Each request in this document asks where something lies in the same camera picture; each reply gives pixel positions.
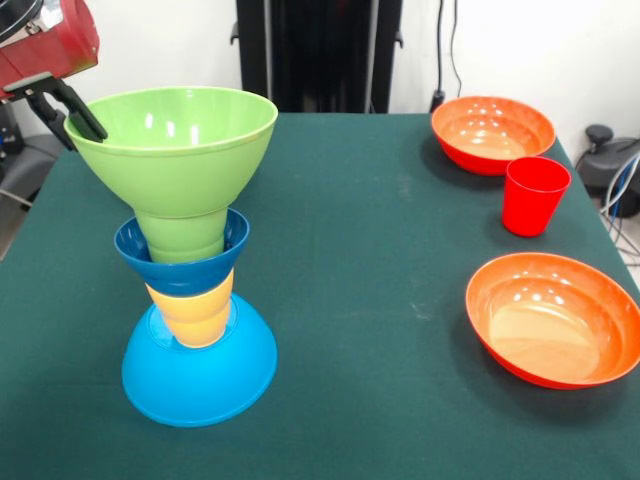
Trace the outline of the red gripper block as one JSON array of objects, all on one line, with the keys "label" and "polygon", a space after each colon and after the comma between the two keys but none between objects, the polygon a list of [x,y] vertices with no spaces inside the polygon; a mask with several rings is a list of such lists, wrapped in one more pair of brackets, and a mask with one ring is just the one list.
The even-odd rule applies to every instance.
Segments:
[{"label": "red gripper block", "polygon": [[[3,1],[1,3],[1,98],[10,89],[43,75],[44,90],[68,109],[83,138],[101,143],[108,134],[88,106],[62,79],[98,64],[99,36],[84,1]],[[76,147],[64,130],[66,116],[43,93],[27,103],[51,133],[70,151]]]}]

